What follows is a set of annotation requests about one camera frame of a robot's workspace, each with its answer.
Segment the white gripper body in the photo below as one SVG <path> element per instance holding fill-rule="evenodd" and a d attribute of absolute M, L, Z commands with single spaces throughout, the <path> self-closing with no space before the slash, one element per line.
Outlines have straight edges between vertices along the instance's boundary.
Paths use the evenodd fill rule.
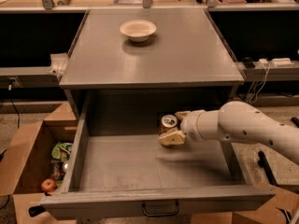
<path fill-rule="evenodd" d="M 219 126 L 218 115 L 218 111 L 192 111 L 182 120 L 180 129 L 196 142 L 221 140 L 222 128 Z"/>

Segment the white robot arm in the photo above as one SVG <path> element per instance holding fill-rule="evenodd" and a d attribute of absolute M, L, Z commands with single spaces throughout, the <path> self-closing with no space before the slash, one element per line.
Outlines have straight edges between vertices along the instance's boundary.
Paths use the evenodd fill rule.
<path fill-rule="evenodd" d="M 271 119 L 247 103 L 232 101 L 219 110 L 182 111 L 175 117 L 180 124 L 159 135 L 162 146 L 183 145 L 191 140 L 260 143 L 299 164 L 299 129 Z"/>

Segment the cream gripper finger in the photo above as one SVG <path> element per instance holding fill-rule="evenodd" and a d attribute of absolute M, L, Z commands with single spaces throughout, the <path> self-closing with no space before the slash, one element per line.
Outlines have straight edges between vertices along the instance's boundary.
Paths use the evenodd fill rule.
<path fill-rule="evenodd" d="M 175 113 L 175 117 L 180 120 L 183 121 L 183 119 L 190 114 L 190 111 L 178 111 Z"/>
<path fill-rule="evenodd" d="M 178 129 L 172 128 L 158 137 L 158 142 L 164 147 L 183 145 L 186 141 L 186 134 Z"/>

